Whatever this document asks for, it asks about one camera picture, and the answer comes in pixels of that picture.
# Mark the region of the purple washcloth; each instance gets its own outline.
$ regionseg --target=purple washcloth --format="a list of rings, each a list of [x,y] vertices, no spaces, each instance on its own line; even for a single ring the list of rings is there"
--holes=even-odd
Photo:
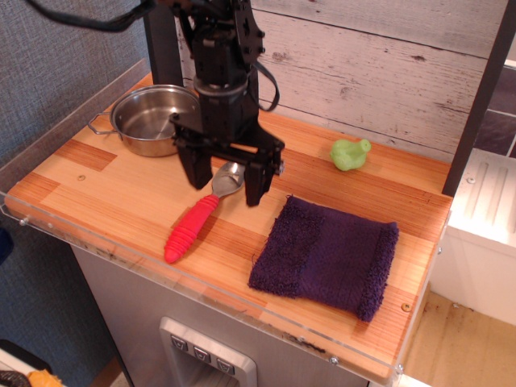
[[[370,322],[394,258],[396,223],[379,223],[290,196],[249,277],[249,286],[309,298]]]

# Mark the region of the wooden floor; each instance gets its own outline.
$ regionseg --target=wooden floor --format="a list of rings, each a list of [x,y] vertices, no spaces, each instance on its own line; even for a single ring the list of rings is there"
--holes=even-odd
[[[515,387],[516,327],[430,292],[403,365],[431,387]],[[91,387],[123,387],[119,372],[112,362]]]

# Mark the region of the button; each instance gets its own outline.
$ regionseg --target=button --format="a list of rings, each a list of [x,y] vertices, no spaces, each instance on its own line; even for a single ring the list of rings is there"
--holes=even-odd
[[[170,338],[172,339],[172,344],[177,349],[181,349],[182,351],[187,352],[188,351],[188,344],[183,339],[179,339],[178,337],[174,335],[170,335]]]
[[[225,360],[217,359],[218,369],[222,372],[227,373],[229,375],[235,375],[235,367],[233,364],[227,363]]]
[[[195,357],[197,357],[200,361],[204,361],[205,363],[211,363],[211,356],[208,352],[206,352],[204,349],[195,346],[193,347],[193,349]]]

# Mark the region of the pot handle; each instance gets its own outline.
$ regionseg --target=pot handle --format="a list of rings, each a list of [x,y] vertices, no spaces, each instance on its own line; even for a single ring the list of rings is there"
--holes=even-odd
[[[108,115],[110,112],[109,111],[104,111],[102,113],[97,113],[95,115],[95,117],[93,117],[89,122],[88,122],[88,128],[91,129],[96,135],[111,135],[113,133],[116,133],[116,130],[112,130],[112,131],[98,131],[96,127],[94,127],[93,125],[93,121],[96,120],[99,116],[101,115]]]

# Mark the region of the wooden countertop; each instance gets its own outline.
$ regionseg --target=wooden countertop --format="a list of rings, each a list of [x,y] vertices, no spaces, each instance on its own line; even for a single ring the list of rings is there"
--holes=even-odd
[[[135,88],[151,83],[147,76]],[[274,177],[257,207],[246,206],[243,190],[224,198],[173,265],[162,258],[171,227],[211,193],[210,186],[197,191],[189,185],[177,155],[137,156],[118,136],[95,135],[86,127],[13,187],[5,202],[13,214],[57,237],[318,356],[338,356],[344,367],[383,383],[400,361],[447,221],[452,199],[440,192],[449,165],[373,144],[366,164],[344,173],[329,152],[347,136],[274,114],[261,113],[260,122],[285,141],[285,172]],[[96,125],[110,130],[108,118]],[[216,168],[222,163],[213,162]],[[248,288],[252,263],[290,194],[398,223],[385,300],[371,323],[306,299]]]

